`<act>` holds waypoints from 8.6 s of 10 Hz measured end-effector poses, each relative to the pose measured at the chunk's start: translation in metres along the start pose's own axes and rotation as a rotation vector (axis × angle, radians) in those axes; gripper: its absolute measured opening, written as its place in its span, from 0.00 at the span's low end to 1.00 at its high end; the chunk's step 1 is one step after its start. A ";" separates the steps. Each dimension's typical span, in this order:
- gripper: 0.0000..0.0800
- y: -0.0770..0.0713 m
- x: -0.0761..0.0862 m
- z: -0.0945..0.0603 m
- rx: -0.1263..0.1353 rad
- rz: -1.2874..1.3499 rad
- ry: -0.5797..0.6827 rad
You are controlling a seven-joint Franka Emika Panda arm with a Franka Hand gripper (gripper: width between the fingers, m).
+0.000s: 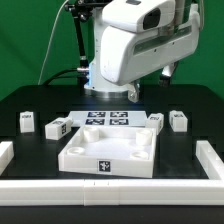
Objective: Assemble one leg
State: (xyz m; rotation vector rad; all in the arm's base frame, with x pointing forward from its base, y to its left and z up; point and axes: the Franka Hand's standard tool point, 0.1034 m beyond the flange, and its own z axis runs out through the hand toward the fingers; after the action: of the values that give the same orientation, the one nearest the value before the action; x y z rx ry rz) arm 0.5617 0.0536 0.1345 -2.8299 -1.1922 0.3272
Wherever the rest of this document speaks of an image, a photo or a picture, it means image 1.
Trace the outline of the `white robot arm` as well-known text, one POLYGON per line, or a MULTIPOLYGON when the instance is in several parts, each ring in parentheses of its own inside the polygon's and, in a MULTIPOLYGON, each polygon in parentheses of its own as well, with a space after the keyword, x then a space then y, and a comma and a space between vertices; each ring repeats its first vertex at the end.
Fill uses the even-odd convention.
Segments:
POLYGON ((195 52, 204 0, 112 0, 93 18, 95 56, 85 93, 136 102, 140 78, 161 70, 166 86, 178 62, 195 52))

